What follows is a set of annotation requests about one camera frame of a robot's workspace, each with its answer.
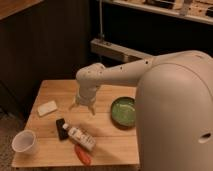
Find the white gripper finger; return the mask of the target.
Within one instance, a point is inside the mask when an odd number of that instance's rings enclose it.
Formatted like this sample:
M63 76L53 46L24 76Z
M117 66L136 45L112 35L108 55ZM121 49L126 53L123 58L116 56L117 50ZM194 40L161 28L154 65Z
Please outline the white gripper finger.
M72 103L69 107L69 111L71 111L73 108L78 107L79 105L77 103Z
M95 115L95 114L96 114L96 113L95 113L95 108L94 108L94 106L89 106L88 109L89 109L89 111L92 113L92 115Z

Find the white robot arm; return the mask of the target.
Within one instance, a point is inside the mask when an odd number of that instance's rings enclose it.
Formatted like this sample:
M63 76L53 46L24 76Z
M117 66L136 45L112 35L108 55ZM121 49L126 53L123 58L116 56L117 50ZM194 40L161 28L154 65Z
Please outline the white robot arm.
M213 57L181 51L76 74L76 105L92 107L102 85L136 89L142 171L213 171Z

